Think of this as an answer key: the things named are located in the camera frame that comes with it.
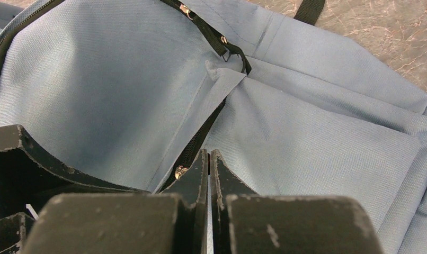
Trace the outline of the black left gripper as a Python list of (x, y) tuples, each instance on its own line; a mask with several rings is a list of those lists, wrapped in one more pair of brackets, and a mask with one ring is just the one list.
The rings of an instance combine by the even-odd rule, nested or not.
[(0, 254), (23, 249), (36, 211), (63, 193), (139, 193), (70, 167), (39, 145), (21, 125), (0, 127)]

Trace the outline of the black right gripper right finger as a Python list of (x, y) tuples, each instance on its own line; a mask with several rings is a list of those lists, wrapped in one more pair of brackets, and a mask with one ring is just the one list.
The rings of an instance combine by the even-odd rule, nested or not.
[(210, 154), (214, 253), (382, 253), (362, 206), (344, 196), (264, 196)]

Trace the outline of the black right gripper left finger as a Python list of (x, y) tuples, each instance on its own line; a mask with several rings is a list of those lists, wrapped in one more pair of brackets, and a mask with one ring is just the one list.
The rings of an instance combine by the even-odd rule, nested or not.
[(160, 194), (68, 193), (42, 209), (22, 253), (206, 253), (209, 155)]

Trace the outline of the blue student backpack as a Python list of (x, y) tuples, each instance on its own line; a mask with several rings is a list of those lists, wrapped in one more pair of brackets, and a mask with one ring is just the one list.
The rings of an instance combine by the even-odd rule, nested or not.
[(0, 126), (154, 192), (202, 147), (259, 194), (343, 195), (385, 253), (427, 253), (427, 93), (352, 40), (246, 1), (37, 1), (0, 12)]

